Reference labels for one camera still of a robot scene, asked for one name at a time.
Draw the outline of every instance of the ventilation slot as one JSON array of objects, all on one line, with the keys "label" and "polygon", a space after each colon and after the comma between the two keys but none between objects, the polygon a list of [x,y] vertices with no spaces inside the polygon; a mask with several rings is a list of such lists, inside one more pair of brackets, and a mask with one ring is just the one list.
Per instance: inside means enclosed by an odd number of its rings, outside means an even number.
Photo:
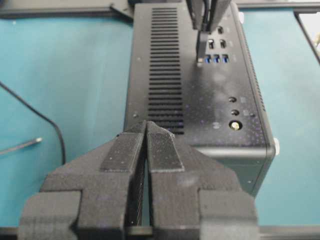
[{"label": "ventilation slot", "polygon": [[176,135],[184,132],[178,12],[152,9],[148,119]]}]

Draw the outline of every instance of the usb port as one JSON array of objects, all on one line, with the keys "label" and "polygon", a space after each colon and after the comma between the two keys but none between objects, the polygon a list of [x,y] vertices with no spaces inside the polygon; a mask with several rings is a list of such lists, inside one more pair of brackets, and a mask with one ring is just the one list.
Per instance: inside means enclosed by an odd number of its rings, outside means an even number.
[{"label": "usb port", "polygon": [[218,30],[218,34],[224,33],[224,28],[222,26],[218,26],[217,30]]},{"label": "usb port", "polygon": [[214,49],[215,48],[215,41],[213,39],[209,39],[208,43],[209,43],[209,48],[210,49]]},{"label": "usb port", "polygon": [[210,55],[205,55],[205,57],[204,57],[204,61],[207,63],[207,64],[209,64],[209,63],[211,63],[211,56]]},{"label": "usb port", "polygon": [[228,57],[228,55],[227,55],[227,54],[223,54],[223,55],[222,55],[222,60],[223,60],[224,63],[228,63],[228,62],[229,62],[229,57]]},{"label": "usb port", "polygon": [[220,40],[220,46],[221,46],[222,49],[225,49],[226,46],[227,46],[226,41],[225,40]]},{"label": "usb port", "polygon": [[220,56],[218,54],[213,55],[213,62],[220,63]]}]

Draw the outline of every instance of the black cable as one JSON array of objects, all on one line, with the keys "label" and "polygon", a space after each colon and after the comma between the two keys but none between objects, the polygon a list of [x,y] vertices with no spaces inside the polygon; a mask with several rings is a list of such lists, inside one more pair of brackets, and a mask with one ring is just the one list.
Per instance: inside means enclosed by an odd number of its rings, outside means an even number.
[{"label": "black cable", "polygon": [[4,90],[6,90],[9,94],[11,94],[13,97],[15,97],[20,103],[22,103],[28,109],[30,109],[33,113],[35,113],[40,118],[44,119],[45,121],[47,121],[49,124],[51,124],[54,127],[54,129],[56,131],[56,134],[58,135],[58,138],[59,138],[59,141],[60,141],[61,153],[62,153],[62,165],[64,165],[66,163],[65,142],[64,142],[64,138],[62,137],[62,133],[61,133],[58,125],[54,121],[50,120],[45,115],[43,115],[42,113],[40,113],[39,111],[34,109],[32,106],[30,106],[26,101],[24,101],[19,95],[17,95],[14,91],[12,91],[10,88],[8,88],[6,85],[4,85],[1,81],[0,81],[0,86]]},{"label": "black cable", "polygon": [[209,0],[203,0],[203,3],[204,3],[204,14],[203,14],[202,23],[207,24],[208,16],[209,16]]}]

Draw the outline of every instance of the plugged cable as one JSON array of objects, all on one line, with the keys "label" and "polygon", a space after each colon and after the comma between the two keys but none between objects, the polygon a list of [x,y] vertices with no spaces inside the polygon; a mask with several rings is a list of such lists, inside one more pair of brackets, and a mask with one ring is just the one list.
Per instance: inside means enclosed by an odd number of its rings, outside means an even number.
[{"label": "plugged cable", "polygon": [[34,109],[31,105],[29,105],[25,100],[23,100],[18,94],[16,94],[14,91],[12,91],[6,85],[4,85],[1,81],[0,81],[0,86],[4,90],[6,90],[9,94],[11,94],[13,97],[15,97],[20,103],[22,103],[24,106],[26,106],[29,110],[31,110],[34,114],[38,115],[40,118],[44,119],[45,121],[47,121],[49,124],[51,124],[53,126],[53,128],[55,129],[56,134],[59,138],[59,142],[60,142],[60,146],[61,146],[61,154],[62,154],[62,161],[61,162],[62,162],[62,165],[64,165],[66,163],[65,142],[64,142],[62,133],[61,133],[58,125],[54,121],[52,121],[51,119],[49,119],[48,117],[43,115],[41,112]]}]

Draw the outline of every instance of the teal mat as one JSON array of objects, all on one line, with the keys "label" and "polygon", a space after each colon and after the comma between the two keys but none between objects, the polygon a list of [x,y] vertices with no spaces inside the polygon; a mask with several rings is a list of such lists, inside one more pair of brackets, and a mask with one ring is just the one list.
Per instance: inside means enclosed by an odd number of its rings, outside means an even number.
[{"label": "teal mat", "polygon": [[[111,18],[0,20],[1,81],[61,128],[68,161],[124,125],[133,28]],[[51,125],[0,89],[0,226],[18,225],[24,201],[61,163]]]},{"label": "teal mat", "polygon": [[[260,224],[320,224],[320,68],[291,9],[245,11],[244,30],[281,153],[256,203]],[[67,160],[121,132],[132,26],[110,18],[0,20],[1,81],[61,127]],[[0,89],[0,226],[61,162],[50,125]]]},{"label": "teal mat", "polygon": [[319,63],[291,9],[246,10],[244,31],[280,142],[256,198],[260,224],[320,224]]}]

